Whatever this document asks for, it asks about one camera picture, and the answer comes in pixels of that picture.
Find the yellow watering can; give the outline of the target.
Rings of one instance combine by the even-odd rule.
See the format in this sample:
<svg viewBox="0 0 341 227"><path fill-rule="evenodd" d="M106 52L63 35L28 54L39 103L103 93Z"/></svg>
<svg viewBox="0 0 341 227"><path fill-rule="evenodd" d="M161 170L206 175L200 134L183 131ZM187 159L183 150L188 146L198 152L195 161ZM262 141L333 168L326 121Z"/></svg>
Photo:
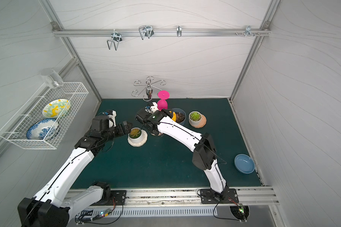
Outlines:
<svg viewBox="0 0 341 227"><path fill-rule="evenodd" d="M171 111L170 113L171 113L171 119L172 119L174 122L176 122L176 119L177 119L176 113L175 113L174 111Z"/></svg>

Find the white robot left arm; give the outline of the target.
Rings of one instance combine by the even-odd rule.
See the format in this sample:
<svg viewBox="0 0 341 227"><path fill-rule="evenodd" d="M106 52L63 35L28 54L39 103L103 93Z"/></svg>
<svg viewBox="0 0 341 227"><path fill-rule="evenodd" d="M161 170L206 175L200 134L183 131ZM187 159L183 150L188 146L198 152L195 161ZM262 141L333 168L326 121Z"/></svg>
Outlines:
<svg viewBox="0 0 341 227"><path fill-rule="evenodd" d="M130 122L117 124L115 118L115 111L94 117L90 129L75 144L71 155L53 178L35 196L19 203L18 213L23 227L65 227L87 207L114 201L106 183L95 183L69 200L65 197L80 173L107 142L131 132Z"/></svg>

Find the white pot yellow-orange succulent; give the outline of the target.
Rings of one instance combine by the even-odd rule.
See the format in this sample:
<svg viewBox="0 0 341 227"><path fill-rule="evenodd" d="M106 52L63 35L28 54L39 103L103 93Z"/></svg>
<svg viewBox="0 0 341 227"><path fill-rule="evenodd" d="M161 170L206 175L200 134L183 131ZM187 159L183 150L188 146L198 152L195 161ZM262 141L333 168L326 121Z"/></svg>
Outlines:
<svg viewBox="0 0 341 227"><path fill-rule="evenodd" d="M132 128L128 134L128 141L131 143L141 143L145 138L145 134L140 128Z"/></svg>

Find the grey-blue pot pink succulent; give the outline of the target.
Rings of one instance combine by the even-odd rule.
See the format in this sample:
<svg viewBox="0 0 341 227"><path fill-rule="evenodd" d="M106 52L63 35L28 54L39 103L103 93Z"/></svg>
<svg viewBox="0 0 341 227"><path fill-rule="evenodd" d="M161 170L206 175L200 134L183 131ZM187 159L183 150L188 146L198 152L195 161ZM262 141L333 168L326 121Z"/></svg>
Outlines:
<svg viewBox="0 0 341 227"><path fill-rule="evenodd" d="M182 109L173 108L172 111L176 114L175 122L180 125L185 125L186 113Z"/></svg>

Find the small white pot green succulent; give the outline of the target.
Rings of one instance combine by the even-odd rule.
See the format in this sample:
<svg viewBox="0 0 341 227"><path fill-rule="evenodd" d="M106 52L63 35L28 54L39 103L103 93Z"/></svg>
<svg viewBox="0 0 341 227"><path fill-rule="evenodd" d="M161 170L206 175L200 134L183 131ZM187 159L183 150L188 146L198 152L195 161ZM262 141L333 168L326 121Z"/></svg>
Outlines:
<svg viewBox="0 0 341 227"><path fill-rule="evenodd" d="M188 116L189 124L195 128L199 127L199 125L201 124L201 120L202 114L198 111L192 111Z"/></svg>

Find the white faceted saucer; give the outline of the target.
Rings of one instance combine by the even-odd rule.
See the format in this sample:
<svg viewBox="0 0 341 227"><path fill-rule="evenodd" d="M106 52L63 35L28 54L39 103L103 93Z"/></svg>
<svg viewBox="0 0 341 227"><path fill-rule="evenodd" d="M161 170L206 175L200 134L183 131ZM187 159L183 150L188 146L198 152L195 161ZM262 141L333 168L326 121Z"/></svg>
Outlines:
<svg viewBox="0 0 341 227"><path fill-rule="evenodd" d="M140 128L137 128L140 131L140 135L137 138L131 138L130 134L128 135L128 143L133 147L141 147L147 142L147 132L145 130L141 130Z"/></svg>

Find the chrome glass holder stand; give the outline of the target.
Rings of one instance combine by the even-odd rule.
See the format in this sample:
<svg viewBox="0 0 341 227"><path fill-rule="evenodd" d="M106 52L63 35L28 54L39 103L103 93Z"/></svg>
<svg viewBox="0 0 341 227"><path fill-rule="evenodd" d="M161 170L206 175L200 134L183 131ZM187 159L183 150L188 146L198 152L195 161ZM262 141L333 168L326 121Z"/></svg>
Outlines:
<svg viewBox="0 0 341 227"><path fill-rule="evenodd" d="M160 86L164 86L167 84L167 82L163 79L160 80L154 80L153 76L148 76L145 80L145 82L142 82L141 80L136 80L133 83L134 87L142 87L142 90L135 89L132 91L131 96L132 97L139 97L139 95L144 92L142 99L147 102L150 106L153 106L153 89L156 89L158 91L162 91L162 89L155 86L155 84L159 84Z"/></svg>

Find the peach faceted saucer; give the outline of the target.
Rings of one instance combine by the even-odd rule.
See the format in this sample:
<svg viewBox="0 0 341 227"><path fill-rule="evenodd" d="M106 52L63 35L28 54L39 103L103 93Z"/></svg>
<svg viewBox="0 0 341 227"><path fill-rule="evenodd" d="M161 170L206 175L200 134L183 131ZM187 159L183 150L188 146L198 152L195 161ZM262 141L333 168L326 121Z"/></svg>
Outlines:
<svg viewBox="0 0 341 227"><path fill-rule="evenodd" d="M206 125L206 117L201 115L201 119L199 121L192 121L190 118L188 119L189 124L194 128L202 128Z"/></svg>

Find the blue white patterned plate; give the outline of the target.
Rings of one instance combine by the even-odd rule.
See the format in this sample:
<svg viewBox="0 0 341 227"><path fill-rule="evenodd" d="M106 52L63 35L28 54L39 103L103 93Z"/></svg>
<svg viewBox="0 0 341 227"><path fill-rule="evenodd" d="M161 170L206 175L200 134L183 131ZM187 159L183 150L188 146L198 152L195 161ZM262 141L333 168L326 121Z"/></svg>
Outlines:
<svg viewBox="0 0 341 227"><path fill-rule="evenodd" d="M59 132L59 122L55 118L46 118L32 125L26 138L29 140L49 140Z"/></svg>

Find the metal hook clamp left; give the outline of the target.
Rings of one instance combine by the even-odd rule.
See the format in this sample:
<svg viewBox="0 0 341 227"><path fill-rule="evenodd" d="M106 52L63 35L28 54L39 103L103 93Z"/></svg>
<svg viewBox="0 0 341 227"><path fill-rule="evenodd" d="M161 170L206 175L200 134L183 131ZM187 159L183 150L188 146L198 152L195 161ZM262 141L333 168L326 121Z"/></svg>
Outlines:
<svg viewBox="0 0 341 227"><path fill-rule="evenodd" d="M122 36L120 33L113 30L113 33L111 34L111 38L107 40L108 49L111 50L113 47L115 51L117 51L119 43L122 41Z"/></svg>

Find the metal hook clamp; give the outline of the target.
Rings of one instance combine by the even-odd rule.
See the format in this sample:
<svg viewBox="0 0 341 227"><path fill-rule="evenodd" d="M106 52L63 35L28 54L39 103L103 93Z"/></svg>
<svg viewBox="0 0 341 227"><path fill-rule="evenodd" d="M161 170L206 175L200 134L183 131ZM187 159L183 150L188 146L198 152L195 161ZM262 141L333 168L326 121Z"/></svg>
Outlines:
<svg viewBox="0 0 341 227"><path fill-rule="evenodd" d="M154 30L153 30L152 26L148 26L148 25L140 26L138 31L140 33L140 37L142 40L144 40L145 37L150 39L150 37L152 37L154 35Z"/></svg>
<svg viewBox="0 0 341 227"><path fill-rule="evenodd" d="M113 30L113 33L111 34L111 38L107 40L108 49L111 50L113 47L115 51L117 51L119 43L122 41L122 36L120 33Z"/></svg>

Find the clear drinking glass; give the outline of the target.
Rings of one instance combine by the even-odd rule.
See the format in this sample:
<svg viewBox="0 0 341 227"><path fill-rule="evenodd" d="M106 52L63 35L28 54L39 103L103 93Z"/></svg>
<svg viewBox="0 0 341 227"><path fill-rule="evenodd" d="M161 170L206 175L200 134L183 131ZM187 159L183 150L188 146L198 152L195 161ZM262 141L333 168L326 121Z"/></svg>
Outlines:
<svg viewBox="0 0 341 227"><path fill-rule="evenodd" d="M53 69L43 69L40 72L40 76L43 82L51 89L61 88L64 85L64 81L60 75Z"/></svg>

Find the green circuit board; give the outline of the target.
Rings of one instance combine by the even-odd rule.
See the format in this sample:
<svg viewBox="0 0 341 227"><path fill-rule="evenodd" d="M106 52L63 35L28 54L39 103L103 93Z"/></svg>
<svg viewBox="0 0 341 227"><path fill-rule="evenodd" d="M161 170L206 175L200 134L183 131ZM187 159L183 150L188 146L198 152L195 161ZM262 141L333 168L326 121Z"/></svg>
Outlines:
<svg viewBox="0 0 341 227"><path fill-rule="evenodd" d="M103 218L103 217L107 217L108 215L110 215L113 212L113 209L106 209L104 211L101 211L99 213L99 218Z"/></svg>

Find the small metal clip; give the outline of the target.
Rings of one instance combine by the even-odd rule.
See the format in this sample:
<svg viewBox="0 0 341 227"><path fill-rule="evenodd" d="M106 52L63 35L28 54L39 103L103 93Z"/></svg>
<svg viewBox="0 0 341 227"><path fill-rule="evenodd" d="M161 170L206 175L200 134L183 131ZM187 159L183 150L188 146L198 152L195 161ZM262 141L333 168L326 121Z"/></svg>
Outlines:
<svg viewBox="0 0 341 227"><path fill-rule="evenodd" d="M181 37L182 36L182 27L181 26L177 26L176 27L176 31L177 31L177 37Z"/></svg>

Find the aluminium top rail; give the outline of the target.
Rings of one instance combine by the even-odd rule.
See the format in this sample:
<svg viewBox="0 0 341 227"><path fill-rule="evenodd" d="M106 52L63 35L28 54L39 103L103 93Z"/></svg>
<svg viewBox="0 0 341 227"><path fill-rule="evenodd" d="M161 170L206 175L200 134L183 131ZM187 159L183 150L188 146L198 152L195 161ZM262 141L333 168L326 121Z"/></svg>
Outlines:
<svg viewBox="0 0 341 227"><path fill-rule="evenodd" d="M153 29L153 37L177 37L176 28L171 29ZM235 32L241 33L241 29L185 29L182 28L181 37L244 37L236 36ZM124 37L140 37L138 29L115 29ZM259 32L260 36L269 36L271 30L252 28L253 32ZM113 33L111 29L63 29L53 31L55 37L110 37Z"/></svg>

